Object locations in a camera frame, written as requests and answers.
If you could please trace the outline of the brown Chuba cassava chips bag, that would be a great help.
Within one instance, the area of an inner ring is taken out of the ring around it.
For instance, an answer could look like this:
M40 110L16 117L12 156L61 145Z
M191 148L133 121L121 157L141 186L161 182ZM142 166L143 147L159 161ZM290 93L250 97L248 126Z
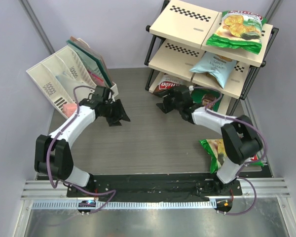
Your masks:
M164 73L159 73L152 85L149 88L149 92L156 94L164 90L170 89L173 86L182 85L183 80Z

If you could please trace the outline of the dark green onion chips bag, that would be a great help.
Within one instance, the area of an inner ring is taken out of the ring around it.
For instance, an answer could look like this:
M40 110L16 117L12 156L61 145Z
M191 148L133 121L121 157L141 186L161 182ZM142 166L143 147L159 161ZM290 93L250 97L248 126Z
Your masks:
M215 104L213 104L214 101L216 101L220 97L220 93L209 90L209 89L195 89L191 93L191 97L195 103L201 104L202 106L208 106L208 109L213 110L215 112L218 111L220 103L222 101L223 95Z

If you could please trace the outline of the light blue cassava chips bag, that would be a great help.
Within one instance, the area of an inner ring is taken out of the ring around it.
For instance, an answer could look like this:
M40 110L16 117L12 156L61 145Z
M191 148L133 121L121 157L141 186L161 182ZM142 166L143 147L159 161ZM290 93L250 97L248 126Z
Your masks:
M206 51L200 61L189 71L210 74L216 79L221 88L224 88L236 64L236 60Z

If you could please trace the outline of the green Chuba cassava chips bag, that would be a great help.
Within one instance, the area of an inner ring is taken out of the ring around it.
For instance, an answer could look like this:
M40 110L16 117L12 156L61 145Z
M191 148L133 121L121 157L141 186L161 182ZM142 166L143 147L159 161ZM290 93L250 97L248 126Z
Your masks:
M221 48L244 49L259 54L262 49L262 27L266 20L249 11L222 12L221 24L207 39L206 44Z

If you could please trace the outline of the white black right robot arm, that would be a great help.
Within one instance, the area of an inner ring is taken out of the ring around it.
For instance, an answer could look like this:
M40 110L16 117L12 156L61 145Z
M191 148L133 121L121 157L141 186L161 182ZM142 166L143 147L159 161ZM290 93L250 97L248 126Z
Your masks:
M251 158L266 146L262 143L261 133L252 125L249 117L230 117L215 112L210 109L216 103L215 100L207 105L194 102L192 92L199 88L177 85L156 92L158 97L163 98L156 105L165 114L177 110L183 120L207 127L222 136L226 159L216 173L217 180L213 182L213 189L218 195L224 195L230 190L243 166L251 163Z

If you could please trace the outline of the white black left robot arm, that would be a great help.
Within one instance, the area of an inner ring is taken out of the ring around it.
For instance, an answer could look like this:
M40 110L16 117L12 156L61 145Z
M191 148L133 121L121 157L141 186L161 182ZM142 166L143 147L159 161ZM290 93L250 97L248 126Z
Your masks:
M55 131L40 135L36 140L34 169L48 176L52 187L59 180L78 188L84 197L95 191L94 176L74 165L71 148L79 135L97 118L106 119L109 126L120 126L130 121L121 100L114 98L114 91L97 86L87 98L74 97L76 110Z

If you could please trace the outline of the cream three-tier shelf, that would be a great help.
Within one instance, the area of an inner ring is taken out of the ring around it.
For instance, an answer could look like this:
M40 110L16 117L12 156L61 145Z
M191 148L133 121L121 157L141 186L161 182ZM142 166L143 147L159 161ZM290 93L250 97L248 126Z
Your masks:
M241 100L245 100L260 68L266 65L265 58L279 32L278 28L264 24L261 31L262 49L253 54L243 49L220 48L206 44L207 39L221 24L222 13L180 0L166 0L161 13L146 31L152 40L145 58L151 73L158 71L158 78L149 77L146 90L163 74L170 74L196 85L218 89L223 99L220 113L232 115ZM225 87L205 74L193 74L190 69L205 52L211 52L237 61Z

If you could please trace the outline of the pink cube block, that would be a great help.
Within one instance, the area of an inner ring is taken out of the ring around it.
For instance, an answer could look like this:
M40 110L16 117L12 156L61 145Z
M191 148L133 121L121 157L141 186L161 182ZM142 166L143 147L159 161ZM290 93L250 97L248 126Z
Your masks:
M76 111L77 105L75 103L66 103L62 107L63 114L69 118Z

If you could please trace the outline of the green and pink folders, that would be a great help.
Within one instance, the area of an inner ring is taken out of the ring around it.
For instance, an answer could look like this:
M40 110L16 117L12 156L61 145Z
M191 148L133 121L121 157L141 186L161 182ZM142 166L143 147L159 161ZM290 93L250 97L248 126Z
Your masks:
M67 40L67 44L80 57L92 78L101 79L103 81L102 84L105 84L109 88L114 86L101 54L90 48L82 39L70 37Z

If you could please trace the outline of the cream plastic file organizer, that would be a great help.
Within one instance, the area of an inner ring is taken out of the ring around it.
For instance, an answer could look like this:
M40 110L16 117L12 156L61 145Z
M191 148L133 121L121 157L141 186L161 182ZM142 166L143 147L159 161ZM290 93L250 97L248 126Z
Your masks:
M83 62L75 51L68 45L50 55L27 70L41 92L54 106L54 108L65 118L62 107L66 103L75 103L74 93L78 101L88 97L97 86L105 86L102 80L92 78L86 70ZM110 88L113 96L118 95L117 85Z

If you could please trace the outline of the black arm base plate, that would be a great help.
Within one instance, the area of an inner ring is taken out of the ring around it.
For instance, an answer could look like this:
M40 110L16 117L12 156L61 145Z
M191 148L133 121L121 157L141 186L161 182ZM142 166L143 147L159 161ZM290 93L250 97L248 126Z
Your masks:
M210 197L217 196L216 206L228 212L234 197L243 194L239 181L220 188L217 177L210 173L99 175L94 176L94 182L95 188L90 192L70 185L67 196L93 196L110 204L147 203L175 207L208 203Z

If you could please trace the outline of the aluminium rail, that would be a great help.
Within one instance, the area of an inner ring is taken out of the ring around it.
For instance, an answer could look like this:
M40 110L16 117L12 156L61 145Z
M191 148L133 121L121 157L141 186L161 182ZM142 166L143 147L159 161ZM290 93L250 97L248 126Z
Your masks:
M73 209L93 210L99 207L116 209L201 209L215 208L226 201L238 198L288 198L288 188L280 178L240 180L226 194L199 194L196 188L174 191L118 191L102 197L83 196L68 190L65 186L48 188L47 181L28 181L21 195L22 200L32 200L36 209Z

